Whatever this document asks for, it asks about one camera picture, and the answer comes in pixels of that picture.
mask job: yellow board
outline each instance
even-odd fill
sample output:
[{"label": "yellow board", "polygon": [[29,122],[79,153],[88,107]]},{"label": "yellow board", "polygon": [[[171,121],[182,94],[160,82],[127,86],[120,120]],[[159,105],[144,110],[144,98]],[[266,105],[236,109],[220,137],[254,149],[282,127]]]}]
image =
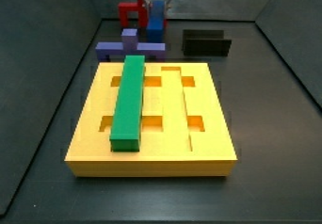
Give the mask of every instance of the yellow board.
[{"label": "yellow board", "polygon": [[111,152],[121,63],[100,63],[65,162],[75,176],[226,176],[236,155],[206,63],[145,63],[139,152]]}]

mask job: purple block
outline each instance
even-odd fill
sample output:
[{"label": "purple block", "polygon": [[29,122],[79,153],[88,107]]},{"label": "purple block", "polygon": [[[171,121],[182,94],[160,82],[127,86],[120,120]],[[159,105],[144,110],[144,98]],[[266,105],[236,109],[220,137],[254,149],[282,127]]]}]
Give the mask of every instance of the purple block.
[{"label": "purple block", "polygon": [[96,45],[97,61],[109,61],[109,55],[124,55],[121,42],[99,42]]},{"label": "purple block", "polygon": [[137,29],[123,29],[121,42],[99,42],[96,45],[97,61],[109,61],[109,55],[144,55],[164,60],[165,44],[139,42]]},{"label": "purple block", "polygon": [[165,58],[165,44],[164,43],[144,43],[137,44],[137,51],[141,55],[155,56],[159,61]]},{"label": "purple block", "polygon": [[139,51],[165,51],[165,44],[164,43],[139,42],[137,50]]},{"label": "purple block", "polygon": [[137,29],[125,28],[121,32],[121,42],[124,51],[133,51],[137,48]]}]

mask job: blue block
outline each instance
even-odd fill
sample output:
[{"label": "blue block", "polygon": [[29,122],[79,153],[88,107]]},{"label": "blue block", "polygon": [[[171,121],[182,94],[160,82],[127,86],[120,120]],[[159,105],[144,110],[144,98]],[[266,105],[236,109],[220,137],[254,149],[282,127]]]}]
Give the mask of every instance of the blue block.
[{"label": "blue block", "polygon": [[152,1],[149,17],[164,17],[164,1]]}]

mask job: dark gray surface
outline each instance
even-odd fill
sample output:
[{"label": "dark gray surface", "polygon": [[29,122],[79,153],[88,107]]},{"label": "dark gray surface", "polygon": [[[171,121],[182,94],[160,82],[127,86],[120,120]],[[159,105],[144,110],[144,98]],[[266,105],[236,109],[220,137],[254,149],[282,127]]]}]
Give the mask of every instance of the dark gray surface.
[{"label": "dark gray surface", "polygon": [[8,223],[322,220],[322,118],[316,105],[255,24],[169,22],[165,42],[172,60],[203,60],[183,57],[183,29],[194,28],[223,29],[232,39],[228,57],[204,58],[239,155],[231,175],[73,177],[63,159],[96,72],[96,42],[120,41],[117,22],[104,22],[2,219]]},{"label": "dark gray surface", "polygon": [[0,0],[0,215],[99,18],[89,0]]},{"label": "dark gray surface", "polygon": [[[117,3],[136,0],[92,0],[101,18],[117,18]],[[172,0],[169,19],[255,21],[268,0]]]},{"label": "dark gray surface", "polygon": [[322,106],[322,0],[271,0],[256,19],[278,53]]}]

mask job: red block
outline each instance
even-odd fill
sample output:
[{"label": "red block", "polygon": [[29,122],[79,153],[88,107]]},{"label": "red block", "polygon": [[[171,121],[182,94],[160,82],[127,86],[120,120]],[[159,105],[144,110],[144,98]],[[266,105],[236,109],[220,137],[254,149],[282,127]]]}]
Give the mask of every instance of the red block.
[{"label": "red block", "polygon": [[143,0],[137,0],[137,2],[120,2],[117,4],[117,16],[120,20],[121,27],[128,27],[128,18],[127,18],[127,12],[128,11],[136,11],[139,14],[139,27],[147,26],[147,10],[143,6]]}]

